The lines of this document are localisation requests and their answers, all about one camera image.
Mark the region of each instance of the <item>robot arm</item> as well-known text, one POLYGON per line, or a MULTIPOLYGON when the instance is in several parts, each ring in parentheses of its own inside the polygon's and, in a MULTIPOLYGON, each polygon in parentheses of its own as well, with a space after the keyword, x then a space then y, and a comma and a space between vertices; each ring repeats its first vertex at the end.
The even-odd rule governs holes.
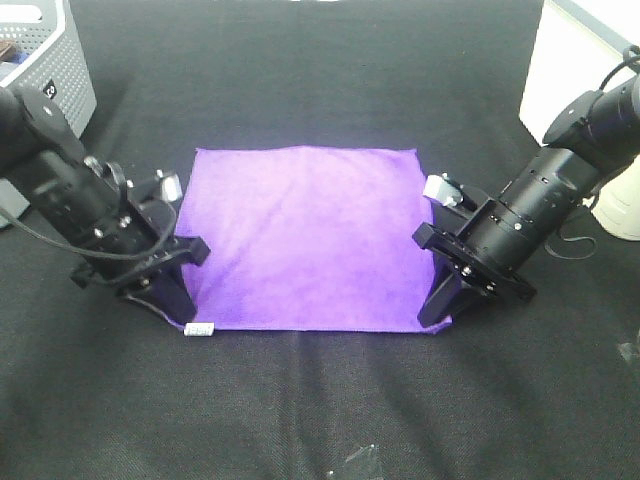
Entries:
POLYGON ((177 176, 158 171, 134 187, 117 164, 86 154, 62 111, 41 92, 0 88, 0 177, 70 244, 57 246, 84 257, 72 273, 79 286, 111 286, 118 297, 174 324, 195 316, 181 265, 201 265, 209 248, 200 237, 173 234, 177 176))
POLYGON ((584 198, 640 153, 640 77, 607 93, 605 83, 565 108, 545 146, 496 198, 465 208, 470 201, 463 187, 448 177, 428 179, 425 194, 465 221, 455 232, 423 223, 413 235, 420 248, 437 254, 436 278, 418 315, 423 326, 481 299, 535 295, 517 270, 584 198))

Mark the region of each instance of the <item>white label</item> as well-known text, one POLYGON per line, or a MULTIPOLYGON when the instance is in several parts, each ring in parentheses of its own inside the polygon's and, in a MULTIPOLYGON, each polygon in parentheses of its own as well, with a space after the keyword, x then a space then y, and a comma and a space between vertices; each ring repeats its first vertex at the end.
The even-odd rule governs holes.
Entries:
POLYGON ((187 323, 184 326, 185 337, 210 337, 213 335, 214 323, 187 323))

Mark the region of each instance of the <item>black fabric surface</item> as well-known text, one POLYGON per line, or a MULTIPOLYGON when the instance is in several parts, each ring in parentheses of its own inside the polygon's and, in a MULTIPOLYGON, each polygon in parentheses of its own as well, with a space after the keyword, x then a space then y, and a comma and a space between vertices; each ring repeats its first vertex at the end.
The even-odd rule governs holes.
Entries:
MULTIPOLYGON (((83 139, 134 180, 186 182, 199 146, 418 147, 497 192, 537 149, 517 112, 540 1, 72 7, 99 103, 83 139)), ((572 230, 593 258, 537 252, 529 305, 435 338, 186 339, 0 233, 0 477, 322 479, 373 443, 388 480, 638 478, 640 387, 615 346, 640 327, 640 244, 572 230)))

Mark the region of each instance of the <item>microfiber cloth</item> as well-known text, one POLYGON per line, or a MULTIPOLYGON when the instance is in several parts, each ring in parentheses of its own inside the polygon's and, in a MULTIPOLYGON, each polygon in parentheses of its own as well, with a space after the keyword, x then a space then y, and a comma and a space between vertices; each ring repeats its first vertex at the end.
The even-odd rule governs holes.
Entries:
POLYGON ((198 149, 176 228, 212 253, 185 265, 194 322, 221 330, 435 333, 416 315, 433 257, 416 150, 198 149))

